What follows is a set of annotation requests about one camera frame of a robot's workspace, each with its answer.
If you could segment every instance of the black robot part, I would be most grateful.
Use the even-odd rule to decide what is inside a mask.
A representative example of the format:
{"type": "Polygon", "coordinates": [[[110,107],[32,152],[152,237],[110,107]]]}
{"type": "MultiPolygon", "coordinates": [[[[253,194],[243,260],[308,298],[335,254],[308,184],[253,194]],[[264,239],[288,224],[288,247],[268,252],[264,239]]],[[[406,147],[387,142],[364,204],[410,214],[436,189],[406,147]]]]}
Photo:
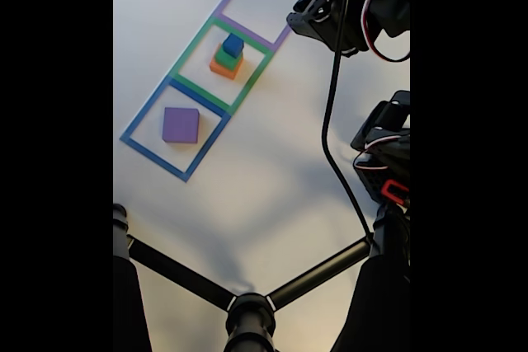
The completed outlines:
{"type": "MultiPolygon", "coordinates": [[[[381,171],[355,168],[370,197],[378,204],[391,201],[387,195],[383,194],[383,188],[388,181],[394,181],[395,185],[410,186],[411,129],[404,127],[410,115],[411,92],[398,91],[394,93],[390,101],[381,101],[374,108],[351,142],[355,150],[363,152],[368,143],[377,139],[394,135],[402,136],[394,141],[374,145],[368,151],[371,154],[368,160],[356,162],[357,166],[363,167],[379,167],[380,165],[389,167],[381,171]]],[[[402,192],[393,191],[393,193],[400,195],[402,192]]],[[[409,194],[404,194],[400,198],[408,199],[410,203],[409,194]]]]}
{"type": "Polygon", "coordinates": [[[379,208],[371,242],[365,237],[360,239],[266,297],[257,293],[232,294],[230,307],[224,306],[221,286],[132,236],[128,243],[130,257],[124,254],[121,247],[127,238],[121,224],[127,222],[126,212],[121,208],[114,205],[114,228],[120,230],[114,234],[115,352],[152,350],[138,275],[130,259],[143,262],[151,270],[227,311],[228,339],[224,352],[278,352],[272,339],[276,329],[275,312],[367,257],[345,325],[332,352],[409,350],[410,228],[404,224],[408,220],[396,205],[385,204],[379,208]]]}
{"type": "MultiPolygon", "coordinates": [[[[364,1],[350,0],[348,6],[342,39],[342,55],[346,57],[369,49],[360,21],[364,1]]],[[[334,52],[341,5],[342,0],[299,0],[286,21],[296,34],[322,41],[334,52]]],[[[367,23],[372,40],[382,30],[390,37],[409,31],[410,0],[372,0],[367,23]]]]}

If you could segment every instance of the tripod leg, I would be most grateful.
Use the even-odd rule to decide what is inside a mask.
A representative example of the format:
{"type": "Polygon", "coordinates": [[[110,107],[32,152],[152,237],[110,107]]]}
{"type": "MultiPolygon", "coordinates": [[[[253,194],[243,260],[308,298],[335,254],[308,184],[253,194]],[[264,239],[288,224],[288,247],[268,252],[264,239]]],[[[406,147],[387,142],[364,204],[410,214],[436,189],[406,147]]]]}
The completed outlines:
{"type": "Polygon", "coordinates": [[[114,204],[113,217],[113,350],[151,352],[138,274],[130,262],[126,243],[126,211],[114,204]]]}
{"type": "Polygon", "coordinates": [[[381,207],[370,259],[361,267],[351,306],[331,352],[410,350],[410,298],[405,233],[399,208],[381,207]]]}

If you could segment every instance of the blue tape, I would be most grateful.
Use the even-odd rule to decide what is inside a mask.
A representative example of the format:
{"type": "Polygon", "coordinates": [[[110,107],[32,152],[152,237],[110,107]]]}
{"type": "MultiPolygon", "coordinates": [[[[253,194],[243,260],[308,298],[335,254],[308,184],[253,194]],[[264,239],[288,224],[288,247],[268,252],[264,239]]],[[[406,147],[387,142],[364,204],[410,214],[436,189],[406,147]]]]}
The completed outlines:
{"type": "Polygon", "coordinates": [[[183,181],[187,182],[189,180],[189,176],[187,175],[187,172],[182,172],[175,166],[169,164],[165,160],[163,160],[160,156],[152,153],[150,150],[148,150],[145,146],[137,143],[132,138],[120,138],[123,142],[128,144],[130,147],[132,147],[134,150],[137,150],[141,154],[143,154],[146,158],[148,158],[150,161],[155,162],[158,164],[161,168],[164,168],[166,171],[171,172],[174,176],[179,177],[183,181]]]}
{"type": "Polygon", "coordinates": [[[187,171],[185,172],[187,175],[187,179],[189,179],[192,175],[192,172],[195,171],[195,169],[200,164],[201,160],[205,157],[207,152],[209,151],[210,147],[213,145],[215,140],[218,138],[220,133],[224,130],[225,125],[231,120],[231,116],[228,113],[224,114],[224,117],[222,117],[222,120],[220,121],[220,124],[216,126],[213,133],[209,136],[209,138],[205,141],[204,145],[196,154],[196,157],[194,160],[192,160],[191,165],[187,168],[187,171]]]}
{"type": "Polygon", "coordinates": [[[144,106],[141,108],[139,113],[134,117],[130,125],[127,127],[123,135],[121,137],[130,136],[134,130],[138,127],[141,120],[145,117],[147,112],[150,110],[154,102],[159,98],[160,95],[162,95],[163,90],[168,85],[168,83],[171,81],[170,76],[166,76],[162,82],[159,83],[158,88],[153,92],[153,94],[150,96],[150,98],[147,100],[147,103],[144,104],[144,106]]]}
{"type": "Polygon", "coordinates": [[[194,99],[205,108],[211,110],[217,116],[222,117],[225,115],[225,110],[219,108],[213,102],[206,100],[203,96],[192,91],[188,86],[179,82],[178,80],[174,80],[173,78],[171,78],[169,84],[172,86],[172,88],[176,88],[179,92],[182,92],[185,95],[189,96],[191,99],[194,99]]]}

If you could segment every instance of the green square outline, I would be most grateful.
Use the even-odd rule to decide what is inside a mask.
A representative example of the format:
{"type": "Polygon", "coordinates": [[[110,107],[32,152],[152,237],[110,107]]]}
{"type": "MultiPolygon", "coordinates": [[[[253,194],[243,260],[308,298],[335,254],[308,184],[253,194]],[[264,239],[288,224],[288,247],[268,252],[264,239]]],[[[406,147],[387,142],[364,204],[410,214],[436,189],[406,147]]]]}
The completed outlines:
{"type": "Polygon", "coordinates": [[[270,63],[271,59],[273,58],[273,55],[275,55],[275,51],[267,48],[265,45],[258,43],[251,37],[247,36],[241,31],[238,31],[237,29],[233,28],[231,25],[218,19],[217,17],[210,16],[209,19],[205,22],[205,24],[200,28],[200,30],[195,35],[195,37],[192,39],[192,41],[187,46],[185,51],[183,51],[183,53],[180,55],[180,58],[174,63],[168,75],[172,77],[174,80],[177,80],[180,83],[186,85],[192,91],[196,92],[198,95],[203,96],[206,100],[213,102],[220,109],[225,110],[229,115],[234,115],[234,113],[237,111],[237,109],[242,104],[243,100],[246,98],[248,93],[251,91],[255,82],[257,82],[257,79],[261,76],[266,66],[270,63]],[[247,80],[247,82],[244,84],[243,89],[240,91],[240,93],[238,94],[237,98],[234,100],[231,106],[225,103],[224,101],[222,101],[221,99],[217,98],[213,94],[209,93],[204,88],[193,83],[191,80],[187,79],[186,77],[183,77],[179,73],[183,64],[189,59],[193,51],[196,49],[196,46],[201,42],[205,34],[209,31],[209,29],[213,25],[216,25],[218,28],[228,33],[234,33],[238,37],[242,38],[242,40],[244,40],[244,43],[248,43],[254,49],[264,54],[264,58],[258,64],[257,68],[253,71],[252,75],[247,80]]]}

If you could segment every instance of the block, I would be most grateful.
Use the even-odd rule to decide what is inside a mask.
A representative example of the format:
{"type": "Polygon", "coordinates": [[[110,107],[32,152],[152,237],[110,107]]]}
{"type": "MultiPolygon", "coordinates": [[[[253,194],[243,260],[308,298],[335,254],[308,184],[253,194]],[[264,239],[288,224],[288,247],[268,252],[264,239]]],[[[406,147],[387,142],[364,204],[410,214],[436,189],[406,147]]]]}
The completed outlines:
{"type": "Polygon", "coordinates": [[[237,67],[238,62],[241,58],[242,53],[240,53],[237,58],[234,58],[224,51],[222,45],[218,45],[216,53],[214,54],[214,60],[216,61],[216,63],[222,65],[224,68],[229,70],[234,70],[237,67]]]}
{"type": "Polygon", "coordinates": [[[224,68],[222,65],[217,63],[215,61],[215,57],[211,59],[211,63],[209,64],[209,68],[212,72],[218,73],[221,76],[230,78],[231,80],[234,80],[237,77],[238,70],[240,69],[240,65],[243,63],[243,58],[241,57],[238,61],[238,65],[234,68],[234,70],[229,70],[227,68],[224,68]]]}
{"type": "Polygon", "coordinates": [[[232,57],[238,58],[238,56],[242,53],[242,49],[244,48],[244,40],[231,33],[222,44],[222,48],[232,57]]]}
{"type": "Polygon", "coordinates": [[[162,139],[167,143],[197,143],[199,122],[198,109],[166,107],[162,139]]]}

